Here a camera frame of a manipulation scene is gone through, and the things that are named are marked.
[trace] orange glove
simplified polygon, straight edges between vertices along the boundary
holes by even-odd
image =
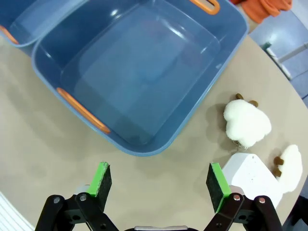
[[[233,4],[241,4],[245,13],[256,23],[262,23],[268,16],[278,16],[280,11],[288,11],[292,0],[230,0]]]

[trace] metal bolt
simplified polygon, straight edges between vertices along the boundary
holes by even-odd
[[[261,204],[264,204],[264,203],[265,203],[265,199],[264,199],[263,197],[260,197],[260,198],[259,198],[259,202],[260,202]]]
[[[86,199],[87,199],[87,195],[82,194],[82,195],[80,196],[80,200],[81,200],[81,201],[85,201]]]
[[[55,197],[54,199],[53,199],[53,202],[56,204],[56,203],[59,203],[60,202],[60,198],[59,197]]]
[[[241,197],[240,197],[239,195],[234,195],[234,196],[233,196],[233,199],[234,199],[235,201],[239,201],[239,200],[241,199]]]

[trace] blue storage container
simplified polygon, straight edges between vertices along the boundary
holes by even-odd
[[[31,54],[33,44],[86,0],[1,0],[0,34]]]
[[[34,47],[37,75],[120,150],[166,149],[247,34],[226,0],[90,0]]]

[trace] white plush toy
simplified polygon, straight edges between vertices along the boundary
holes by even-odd
[[[303,173],[302,157],[298,146],[295,144],[288,146],[280,157],[274,159],[274,164],[278,167],[273,173],[283,193],[294,191]]]
[[[248,103],[238,95],[240,99],[228,103],[224,111],[226,133],[231,140],[249,148],[270,133],[271,124],[266,114],[256,108],[257,102]]]

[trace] beige tabletop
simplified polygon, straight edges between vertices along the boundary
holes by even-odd
[[[277,208],[284,222],[308,174],[308,110],[250,38],[172,145],[151,157],[125,154],[91,130],[35,75],[30,58],[0,38],[0,191],[35,225],[49,195],[71,196],[107,161],[113,185],[105,212],[120,230],[135,225],[203,230],[214,215],[205,185],[208,165],[224,166],[236,151],[222,113],[237,92],[258,101],[272,123],[272,132],[246,152],[269,168],[289,144],[302,153],[300,184]]]

